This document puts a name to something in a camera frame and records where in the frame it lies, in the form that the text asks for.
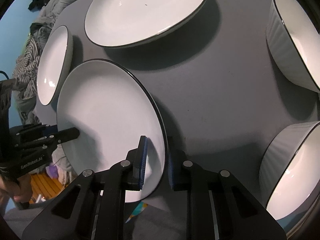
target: tabletop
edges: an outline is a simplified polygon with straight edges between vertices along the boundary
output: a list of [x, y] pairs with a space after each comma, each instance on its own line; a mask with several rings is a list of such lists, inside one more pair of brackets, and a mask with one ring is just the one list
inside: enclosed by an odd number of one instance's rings
[[[78, 0], [53, 29], [74, 39], [71, 69], [110, 59], [132, 72], [155, 99], [168, 136], [204, 169], [231, 171], [260, 200], [259, 168], [271, 140], [286, 126], [318, 119], [318, 96], [294, 85], [268, 51], [271, 0], [207, 0], [185, 25], [150, 44], [106, 49], [91, 43], [84, 18], [92, 0]], [[56, 124], [56, 103], [36, 112]], [[164, 210], [185, 207], [166, 175], [145, 202]]]

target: silver bolt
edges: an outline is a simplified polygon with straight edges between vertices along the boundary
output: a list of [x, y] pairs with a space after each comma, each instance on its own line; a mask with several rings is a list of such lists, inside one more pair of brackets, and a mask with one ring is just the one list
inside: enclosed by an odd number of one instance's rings
[[130, 165], [130, 162], [128, 160], [123, 160], [122, 162], [120, 162], [122, 167], [126, 167]]
[[184, 161], [183, 162], [183, 166], [185, 167], [191, 167], [193, 165], [193, 163], [191, 161]]
[[82, 175], [85, 176], [85, 177], [89, 177], [89, 176], [92, 175], [92, 170], [89, 170], [89, 169], [84, 170], [84, 171], [82, 172]]
[[229, 172], [229, 171], [226, 171], [226, 170], [220, 171], [220, 174], [221, 174], [221, 176], [223, 176], [223, 177], [229, 177], [229, 176], [230, 176], [230, 172]]

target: table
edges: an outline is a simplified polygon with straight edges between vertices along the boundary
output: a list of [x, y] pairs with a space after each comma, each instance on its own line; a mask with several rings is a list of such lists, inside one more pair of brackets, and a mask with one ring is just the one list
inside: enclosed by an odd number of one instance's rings
[[[65, 25], [73, 35], [71, 68], [104, 58], [129, 69], [189, 159], [210, 171], [231, 171], [259, 200], [259, 168], [271, 140], [286, 126], [319, 116], [317, 94], [289, 82], [269, 54], [271, 0], [207, 0], [175, 32], [127, 49], [105, 49], [87, 39], [84, 18], [91, 1], [69, 5], [53, 28]], [[48, 124], [56, 124], [55, 110], [55, 104], [36, 106]], [[182, 212], [186, 193], [172, 192], [166, 176], [145, 202]]]

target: dish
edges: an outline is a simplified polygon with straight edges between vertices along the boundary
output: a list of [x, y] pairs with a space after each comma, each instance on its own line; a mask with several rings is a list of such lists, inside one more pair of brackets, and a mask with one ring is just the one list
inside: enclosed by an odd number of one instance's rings
[[62, 144], [77, 174], [109, 169], [147, 136], [143, 189], [127, 191], [125, 201], [142, 200], [156, 189], [168, 154], [164, 125], [150, 94], [125, 68], [102, 59], [76, 67], [61, 89], [57, 125], [80, 130], [78, 139]]
[[259, 183], [262, 202], [276, 220], [299, 208], [320, 180], [319, 124], [320, 121], [290, 125], [266, 150]]
[[206, 0], [93, 0], [85, 17], [89, 40], [104, 47], [151, 42], [190, 20]]
[[296, 0], [273, 0], [267, 42], [281, 72], [292, 83], [320, 92], [320, 36]]
[[70, 70], [72, 54], [72, 35], [68, 28], [62, 25], [49, 37], [39, 62], [37, 90], [44, 106], [59, 95]]

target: white plate with black rim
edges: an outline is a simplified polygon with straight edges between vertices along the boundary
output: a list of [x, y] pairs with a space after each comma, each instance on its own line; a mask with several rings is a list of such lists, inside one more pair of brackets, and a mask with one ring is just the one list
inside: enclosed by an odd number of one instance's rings
[[89, 40], [103, 47], [132, 47], [173, 32], [206, 0], [93, 0], [85, 17]]
[[70, 70], [72, 54], [72, 34], [62, 25], [49, 37], [39, 62], [37, 91], [44, 106], [58, 97]]
[[77, 174], [109, 169], [147, 136], [143, 188], [127, 191], [125, 201], [142, 200], [156, 189], [168, 155], [164, 124], [151, 95], [125, 68], [103, 59], [76, 67], [61, 89], [57, 124], [58, 130], [80, 130], [78, 139], [62, 144]]

